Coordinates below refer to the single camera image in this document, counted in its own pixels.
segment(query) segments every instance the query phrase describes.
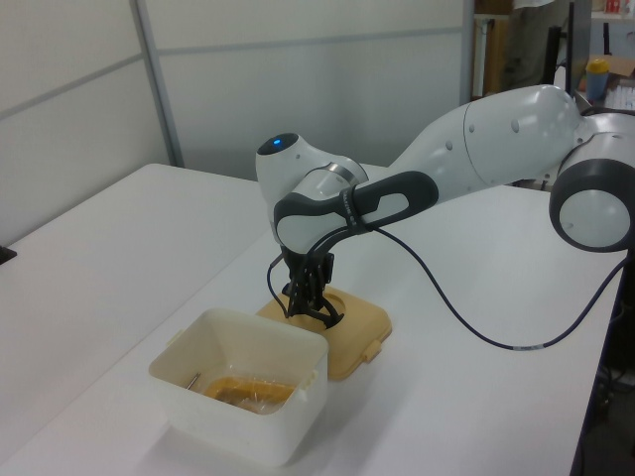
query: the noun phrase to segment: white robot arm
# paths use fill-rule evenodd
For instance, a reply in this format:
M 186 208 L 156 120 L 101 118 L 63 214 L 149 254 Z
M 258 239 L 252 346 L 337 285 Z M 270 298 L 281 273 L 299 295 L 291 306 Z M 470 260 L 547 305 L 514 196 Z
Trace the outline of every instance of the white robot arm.
M 263 144 L 256 171 L 292 289 L 302 294 L 302 287 L 323 288 L 329 280 L 327 251 L 337 241 L 484 188 L 542 178 L 558 164 L 550 201 L 556 231 L 586 251 L 633 247 L 634 154 L 635 117 L 582 117 L 564 91 L 534 86 L 450 111 L 381 179 L 369 181 L 351 159 L 319 151 L 296 134 Z M 290 312 L 306 310 L 303 304 Z

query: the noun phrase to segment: translucent plastic box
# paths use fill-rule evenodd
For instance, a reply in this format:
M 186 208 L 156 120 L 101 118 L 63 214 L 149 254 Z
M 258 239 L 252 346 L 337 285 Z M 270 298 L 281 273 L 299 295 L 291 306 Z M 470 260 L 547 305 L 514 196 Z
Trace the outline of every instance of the translucent plastic box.
M 280 466 L 326 403 L 327 351 L 326 340 L 312 332 L 211 309 L 149 371 L 172 426 L 239 456 Z M 268 415 L 203 395 L 214 382 L 235 378 L 291 386 L 291 395 Z

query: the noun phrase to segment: container lid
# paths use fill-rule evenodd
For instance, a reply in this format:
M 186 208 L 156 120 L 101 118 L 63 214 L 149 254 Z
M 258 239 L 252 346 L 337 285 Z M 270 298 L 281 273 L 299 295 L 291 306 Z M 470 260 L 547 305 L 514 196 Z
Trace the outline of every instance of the container lid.
M 588 72 L 594 72 L 596 74 L 608 72 L 608 61 L 603 58 L 592 59 L 586 65 L 586 70 Z
M 269 301 L 257 313 L 285 325 L 307 329 L 328 341 L 328 377 L 331 380 L 348 378 L 362 362 L 370 362 L 381 350 L 381 343 L 390 335 L 392 324 L 384 309 L 359 297 L 335 288 L 326 287 L 324 297 L 344 318 L 334 327 L 324 325 L 308 315 L 286 318 L 275 300 Z M 288 305 L 289 298 L 278 299 Z

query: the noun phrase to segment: table surface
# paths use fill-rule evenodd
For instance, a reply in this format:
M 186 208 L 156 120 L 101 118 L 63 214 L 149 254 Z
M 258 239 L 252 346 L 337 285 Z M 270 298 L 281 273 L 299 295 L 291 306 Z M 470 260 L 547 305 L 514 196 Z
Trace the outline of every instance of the table surface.
M 254 182 L 151 165 L 11 246 L 0 462 L 268 229 Z
M 230 195 L 243 208 L 257 206 Z M 478 330 L 533 344 L 567 328 L 624 256 L 567 245 L 549 222 L 548 202 L 543 192 L 499 186 L 387 228 L 428 262 Z M 326 408 L 289 465 L 265 469 L 170 428 L 148 365 L 204 310 L 253 313 L 267 302 L 265 272 L 278 251 L 261 233 L 0 474 L 569 474 L 619 275 L 565 341 L 510 352 L 460 326 L 409 255 L 377 234 L 336 245 L 333 284 L 384 307 L 393 333 L 372 363 L 329 382 Z M 277 288 L 285 275 L 276 269 Z

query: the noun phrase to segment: yellow bottle cap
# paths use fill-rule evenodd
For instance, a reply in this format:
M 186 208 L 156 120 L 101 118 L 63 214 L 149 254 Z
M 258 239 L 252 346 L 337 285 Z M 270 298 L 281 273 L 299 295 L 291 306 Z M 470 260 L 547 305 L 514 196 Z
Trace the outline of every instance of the yellow bottle cap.
M 586 65 L 586 70 L 588 72 L 594 72 L 596 74 L 608 72 L 608 61 L 603 58 L 593 59 Z

